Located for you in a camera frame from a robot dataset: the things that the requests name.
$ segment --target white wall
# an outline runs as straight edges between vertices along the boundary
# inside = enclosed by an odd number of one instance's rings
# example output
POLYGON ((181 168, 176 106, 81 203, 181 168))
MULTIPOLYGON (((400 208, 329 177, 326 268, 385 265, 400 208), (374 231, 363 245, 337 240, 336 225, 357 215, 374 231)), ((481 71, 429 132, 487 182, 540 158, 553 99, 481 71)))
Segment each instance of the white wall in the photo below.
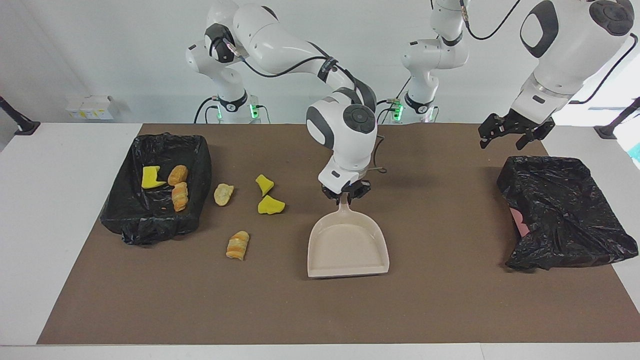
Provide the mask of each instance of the white wall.
MULTIPOLYGON (((523 0, 491 40, 469 39, 466 66, 438 71, 439 121, 481 122, 491 112, 508 110, 536 66, 518 32, 538 1, 523 0)), ((640 13, 640 0, 632 2, 640 13)), ((405 43, 434 37, 427 0, 262 3, 291 33, 338 58, 378 97, 395 96, 408 77, 399 59, 405 43)), ((474 31, 491 31, 511 4, 474 1, 474 31)), ((208 8, 208 0, 2 0, 0 92, 41 121, 69 121, 65 97, 92 94, 112 95, 124 122, 189 122, 201 100, 216 92, 184 61, 185 48, 203 36, 208 8)), ((269 106, 274 122, 302 122, 308 104, 329 92, 314 76, 263 79, 241 63, 234 68, 269 106)))
MULTIPOLYGON (((586 100, 593 92, 593 87, 597 85, 598 81, 596 80, 601 78, 602 74, 594 76, 594 81, 590 81, 591 85, 581 90, 575 98, 586 100)), ((633 99, 640 96, 638 79, 640 79, 640 56, 630 62, 619 73, 619 76, 609 78, 592 101, 584 105, 565 106, 554 118, 557 123, 566 125, 595 126, 609 124, 620 114, 620 110, 590 110, 590 108, 626 108, 631 105, 633 99)), ((640 134, 640 132, 635 132, 636 143, 640 142, 640 136, 637 134, 640 134)))

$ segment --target croissant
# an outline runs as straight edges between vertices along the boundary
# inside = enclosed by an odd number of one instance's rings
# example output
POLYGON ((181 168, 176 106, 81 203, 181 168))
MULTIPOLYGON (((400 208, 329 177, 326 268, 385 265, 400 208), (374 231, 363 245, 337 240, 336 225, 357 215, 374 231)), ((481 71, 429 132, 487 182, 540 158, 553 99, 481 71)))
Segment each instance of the croissant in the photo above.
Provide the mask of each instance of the croissant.
POLYGON ((171 191, 171 200, 173 201, 173 208, 175 212, 184 210, 189 202, 189 190, 187 190, 187 183, 177 183, 175 188, 171 191))
POLYGON ((246 253, 246 246, 249 243, 249 234, 246 231, 238 231, 235 235, 229 239, 227 245, 227 257, 229 259, 244 260, 244 253, 246 253))
POLYGON ((169 179, 167 183, 171 186, 175 186, 178 183, 183 183, 187 181, 187 175, 189 175, 189 169, 187 169, 184 165, 178 165, 173 170, 171 170, 171 174, 169 174, 169 179))

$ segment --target yellow food piece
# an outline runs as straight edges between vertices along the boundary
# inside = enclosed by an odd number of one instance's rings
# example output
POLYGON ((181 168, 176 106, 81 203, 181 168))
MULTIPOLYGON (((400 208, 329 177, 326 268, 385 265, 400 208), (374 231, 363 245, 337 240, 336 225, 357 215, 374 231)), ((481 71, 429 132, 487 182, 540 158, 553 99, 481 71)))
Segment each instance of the yellow food piece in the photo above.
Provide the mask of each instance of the yellow food piece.
POLYGON ((238 231, 229 239, 227 257, 229 259, 240 259, 244 261, 247 244, 249 244, 249 234, 246 231, 238 231))
POLYGON ((216 191, 213 192, 213 199, 216 201, 216 204, 224 206, 227 205, 233 193, 234 187, 232 185, 220 184, 216 188, 216 191))
POLYGON ((267 195, 269 190, 273 189, 273 185, 275 185, 273 181, 267 179, 267 177, 262 174, 255 178, 255 182, 260 186, 260 190, 262 190, 262 196, 267 195))
POLYGON ((189 170, 184 165, 178 165, 173 170, 171 170, 171 174, 169 174, 169 179, 167 182, 171 186, 175 186, 177 183, 183 183, 187 181, 187 175, 189 175, 189 170))
POLYGON ((284 210, 286 204, 282 201, 278 201, 269 195, 265 196, 260 204, 258 204, 258 213, 260 214, 279 214, 284 210))
POLYGON ((171 190, 171 200, 173 201, 173 209, 175 212, 184 210, 189 202, 189 190, 187 183, 178 183, 171 190))
POLYGON ((160 167, 143 167, 142 168, 142 188, 153 189, 166 184, 166 181, 158 181, 158 170, 160 167))

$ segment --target brown mat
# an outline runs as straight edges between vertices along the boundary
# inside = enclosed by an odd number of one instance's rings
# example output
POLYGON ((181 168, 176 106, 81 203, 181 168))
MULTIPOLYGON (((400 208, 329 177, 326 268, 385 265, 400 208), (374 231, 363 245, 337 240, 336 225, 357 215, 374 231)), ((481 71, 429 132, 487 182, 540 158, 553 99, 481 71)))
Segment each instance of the brown mat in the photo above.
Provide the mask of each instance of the brown mat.
MULTIPOLYGON (((39 344, 511 343, 640 341, 640 315, 611 266, 511 272, 514 228, 495 180, 515 140, 482 151, 476 125, 383 127, 387 175, 354 202, 387 239, 387 275, 307 278, 311 228, 335 205, 317 173, 330 152, 305 126, 145 125, 201 134, 214 187, 197 232, 152 249, 93 228, 39 344), (284 214, 258 215, 260 173, 284 214), (244 262, 225 257, 238 230, 244 262)), ((543 155, 539 142, 521 153, 543 155)))

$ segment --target dustpan handle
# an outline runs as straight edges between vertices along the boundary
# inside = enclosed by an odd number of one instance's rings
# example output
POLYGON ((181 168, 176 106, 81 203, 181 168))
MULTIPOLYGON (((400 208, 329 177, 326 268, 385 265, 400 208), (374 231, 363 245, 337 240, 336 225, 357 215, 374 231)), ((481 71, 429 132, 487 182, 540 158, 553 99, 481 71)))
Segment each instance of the dustpan handle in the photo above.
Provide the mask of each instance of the dustpan handle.
POLYGON ((342 193, 340 195, 340 203, 338 204, 338 211, 340 210, 348 210, 349 209, 349 201, 347 199, 347 195, 342 193))

